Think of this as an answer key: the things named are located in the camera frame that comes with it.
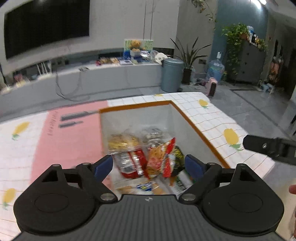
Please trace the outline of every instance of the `pink placemat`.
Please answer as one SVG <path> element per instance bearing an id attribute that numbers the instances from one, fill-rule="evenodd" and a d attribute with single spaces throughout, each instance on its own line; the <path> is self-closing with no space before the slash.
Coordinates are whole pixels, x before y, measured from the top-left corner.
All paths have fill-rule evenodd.
<path id="1" fill-rule="evenodd" d="M 101 126 L 99 114 L 66 120 L 61 115 L 81 111 L 92 111 L 108 107 L 107 101 L 93 102 L 51 110 L 44 123 L 32 165 L 31 182 L 50 165 L 58 163 L 72 168 L 83 162 L 94 163 L 102 158 Z M 79 122 L 73 126 L 59 128 L 59 124 Z"/>

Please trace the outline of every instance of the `black plant pot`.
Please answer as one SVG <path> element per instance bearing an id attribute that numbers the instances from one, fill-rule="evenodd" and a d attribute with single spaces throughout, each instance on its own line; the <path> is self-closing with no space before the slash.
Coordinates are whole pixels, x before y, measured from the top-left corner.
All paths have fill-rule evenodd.
<path id="1" fill-rule="evenodd" d="M 183 70 L 183 78 L 182 78 L 182 84 L 189 85 L 190 84 L 190 76 L 191 76 L 191 69 L 185 68 Z"/>

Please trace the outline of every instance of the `yellow lemon print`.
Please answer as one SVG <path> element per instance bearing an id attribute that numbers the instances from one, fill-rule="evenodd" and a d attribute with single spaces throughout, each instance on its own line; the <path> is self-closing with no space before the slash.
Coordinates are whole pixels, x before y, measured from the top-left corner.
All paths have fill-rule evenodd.
<path id="1" fill-rule="evenodd" d="M 3 208 L 5 210 L 7 210 L 6 207 L 8 206 L 8 203 L 10 203 L 14 199 L 16 192 L 17 191 L 14 188 L 10 188 L 5 192 L 2 200 Z"/>
<path id="2" fill-rule="evenodd" d="M 16 140 L 16 139 L 19 137 L 19 134 L 20 134 L 21 132 L 25 131 L 25 130 L 28 128 L 29 124 L 30 124 L 30 122 L 28 122 L 28 121 L 19 124 L 19 125 L 15 128 L 15 130 L 14 130 L 14 132 L 13 132 L 13 134 L 12 134 L 12 139 L 13 139 L 13 140 Z"/>
<path id="3" fill-rule="evenodd" d="M 208 103 L 205 100 L 200 99 L 198 102 L 203 108 L 207 109 Z"/>
<path id="4" fill-rule="evenodd" d="M 224 137 L 229 144 L 229 146 L 233 147 L 234 149 L 240 151 L 243 150 L 243 148 L 240 147 L 241 144 L 238 144 L 239 137 L 235 133 L 233 129 L 225 129 L 224 130 Z"/>

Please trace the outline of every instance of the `trash can lid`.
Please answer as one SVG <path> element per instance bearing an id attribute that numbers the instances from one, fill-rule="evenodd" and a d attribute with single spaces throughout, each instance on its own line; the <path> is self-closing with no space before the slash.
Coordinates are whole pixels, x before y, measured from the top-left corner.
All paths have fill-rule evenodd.
<path id="1" fill-rule="evenodd" d="M 183 61 L 179 59 L 174 59 L 174 58 L 166 58 L 163 61 L 164 64 L 169 64 L 169 65 L 174 65 L 174 66 L 181 66 L 183 65 Z"/>

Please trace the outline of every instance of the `black circular disc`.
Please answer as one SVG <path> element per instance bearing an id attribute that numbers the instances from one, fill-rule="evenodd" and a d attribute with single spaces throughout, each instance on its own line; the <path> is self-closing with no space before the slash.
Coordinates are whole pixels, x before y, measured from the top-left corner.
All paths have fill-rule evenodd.
<path id="1" fill-rule="evenodd" d="M 220 228 L 238 234 L 259 234 L 277 227 L 284 212 L 280 198 L 256 182 L 243 181 L 210 191 L 204 214 Z"/>
<path id="2" fill-rule="evenodd" d="M 54 182 L 28 188 L 15 202 L 18 225 L 27 232 L 54 234 L 84 224 L 95 210 L 95 201 L 85 191 Z"/>

